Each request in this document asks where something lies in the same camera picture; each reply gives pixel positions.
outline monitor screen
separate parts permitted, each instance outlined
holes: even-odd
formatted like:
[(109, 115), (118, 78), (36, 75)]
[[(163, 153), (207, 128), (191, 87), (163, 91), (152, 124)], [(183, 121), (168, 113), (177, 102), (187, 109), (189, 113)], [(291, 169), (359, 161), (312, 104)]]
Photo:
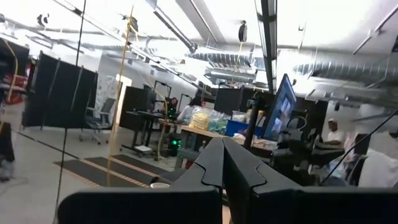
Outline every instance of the monitor screen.
[(266, 117), (263, 125), (262, 138), (277, 141), (279, 133), (283, 131), (289, 122), (290, 115), (296, 104), (296, 96), (288, 76), (285, 74), (279, 85), (274, 104)]

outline box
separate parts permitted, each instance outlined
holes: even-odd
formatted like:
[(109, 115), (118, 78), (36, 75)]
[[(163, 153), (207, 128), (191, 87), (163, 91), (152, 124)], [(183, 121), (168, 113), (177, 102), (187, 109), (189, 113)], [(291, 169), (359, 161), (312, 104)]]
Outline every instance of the box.
[[(242, 123), (239, 121), (228, 120), (226, 124), (226, 132), (225, 135), (229, 137), (233, 137), (235, 133), (239, 133), (241, 130), (246, 130), (248, 128), (248, 124)], [(262, 127), (256, 127), (254, 130), (255, 136), (260, 136)]]

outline floor mat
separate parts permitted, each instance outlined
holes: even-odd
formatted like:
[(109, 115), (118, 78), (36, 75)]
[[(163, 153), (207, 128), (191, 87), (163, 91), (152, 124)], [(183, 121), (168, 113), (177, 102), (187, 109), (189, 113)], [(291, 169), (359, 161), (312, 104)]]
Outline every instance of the floor mat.
[[(54, 162), (54, 164), (60, 166), (61, 162)], [(82, 161), (65, 161), (63, 163), (63, 168), (100, 186), (107, 186), (107, 173), (91, 165), (85, 164)], [(139, 187), (138, 185), (133, 184), (132, 182), (122, 179), (120, 177), (116, 177), (115, 175), (109, 175), (109, 183), (110, 187)]]
[(150, 164), (148, 164), (146, 162), (139, 161), (137, 159), (131, 158), (131, 157), (126, 156), (126, 155), (116, 155), (116, 156), (112, 156), (112, 157), (115, 158), (115, 159), (119, 159), (120, 161), (123, 161), (125, 163), (130, 164), (130, 165), (133, 165), (133, 166), (139, 167), (141, 169), (147, 170), (149, 172), (152, 172), (154, 174), (158, 174), (159, 175), (159, 174), (163, 174), (165, 172), (168, 172), (167, 170), (161, 169), (161, 168), (156, 167), (156, 166), (152, 166), (152, 165), (150, 165)]
[[(105, 159), (103, 157), (88, 158), (86, 160), (93, 162), (101, 167), (105, 167), (105, 168), (108, 167), (108, 159)], [(117, 162), (111, 162), (110, 168), (112, 171), (115, 171), (118, 174), (129, 177), (131, 179), (134, 179), (134, 180), (139, 181), (146, 185), (149, 185), (150, 181), (154, 178), (153, 176), (144, 174), (144, 173), (140, 172), (139, 170), (129, 168), (122, 164), (118, 164)]]

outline cup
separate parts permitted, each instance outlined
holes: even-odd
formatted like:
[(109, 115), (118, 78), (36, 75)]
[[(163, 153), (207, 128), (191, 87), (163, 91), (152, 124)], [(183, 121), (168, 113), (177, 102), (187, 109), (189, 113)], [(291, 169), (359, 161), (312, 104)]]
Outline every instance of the cup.
[(169, 188), (170, 185), (169, 184), (165, 184), (165, 183), (152, 183), (149, 186), (152, 189), (165, 189), (165, 188)]

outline standing desk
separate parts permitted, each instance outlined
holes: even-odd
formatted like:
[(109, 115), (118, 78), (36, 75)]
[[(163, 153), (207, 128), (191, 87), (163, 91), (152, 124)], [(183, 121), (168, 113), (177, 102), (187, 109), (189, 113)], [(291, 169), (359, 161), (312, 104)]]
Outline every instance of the standing desk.
[[(147, 139), (145, 141), (145, 146), (148, 147), (150, 136), (152, 134), (152, 126), (154, 124), (154, 121), (159, 118), (163, 118), (164, 116), (162, 116), (161, 114), (154, 114), (154, 113), (149, 113), (149, 112), (145, 112), (145, 111), (127, 111), (126, 113), (131, 114), (131, 115), (140, 116), (144, 120), (144, 130), (142, 130), (141, 145), (144, 144), (145, 133), (148, 132)], [(138, 138), (138, 131), (134, 131), (134, 137), (132, 139), (131, 146), (122, 144), (121, 147), (134, 151), (134, 148), (138, 145), (137, 138)]]

